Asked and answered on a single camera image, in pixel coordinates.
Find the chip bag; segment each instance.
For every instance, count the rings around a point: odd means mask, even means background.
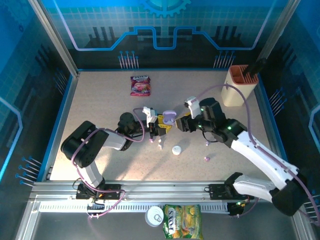
[[[165,205],[163,213],[166,239],[204,239],[199,205]]]
[[[132,76],[131,78],[131,96],[150,96],[151,85],[148,76]]]

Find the table surface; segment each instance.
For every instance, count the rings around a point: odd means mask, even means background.
[[[151,78],[151,96],[130,96],[130,76],[148,75]],[[116,129],[122,113],[146,106],[158,113],[174,110],[178,115],[187,109],[184,100],[196,96],[206,88],[222,84],[226,71],[105,71],[82,72],[80,74],[61,143],[83,122],[90,121],[98,127]],[[227,118],[239,120],[247,125],[245,106],[225,107],[221,98],[221,87],[206,93],[204,98],[214,97],[220,102]],[[256,96],[248,98],[253,135],[269,147]],[[146,119],[140,112],[138,116]],[[225,180],[234,172],[251,177],[267,177],[248,159],[222,143],[205,145],[200,131],[181,132],[174,127],[162,140],[163,149],[158,147],[158,138],[149,142],[133,143],[126,151],[103,147],[95,162],[106,180],[184,180],[215,181]],[[180,155],[173,155],[172,147],[182,148]],[[75,168],[65,155],[58,150],[50,180],[78,178]]]

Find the blue wall panel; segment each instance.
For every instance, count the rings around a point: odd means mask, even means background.
[[[261,73],[287,158],[312,171],[315,194],[320,192],[319,11],[319,1],[300,2]]]
[[[234,63],[250,63],[285,4],[285,0],[44,1],[81,69],[134,68],[122,60],[121,51],[134,51],[141,68],[227,68],[230,64],[215,65],[216,58],[235,56]]]
[[[70,74],[27,0],[0,0],[0,36],[0,239],[10,240],[38,175],[22,160],[41,165]]]

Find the pen holder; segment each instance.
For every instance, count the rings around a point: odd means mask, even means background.
[[[248,65],[233,65],[229,67],[224,81],[225,84],[238,88],[244,95],[245,99],[249,97],[250,93],[255,89],[259,82],[257,74],[253,77],[250,77],[250,73],[243,76],[242,72],[247,66]],[[221,96],[223,104],[227,107],[238,107],[244,104],[244,100],[240,94],[231,87],[224,86],[221,91]]]

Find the white cap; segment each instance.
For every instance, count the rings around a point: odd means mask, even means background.
[[[145,221],[151,227],[159,226],[164,220],[164,211],[158,206],[150,207],[145,213]]]
[[[180,146],[178,145],[175,145],[173,148],[172,148],[172,153],[174,155],[179,155],[181,153],[182,149]]]

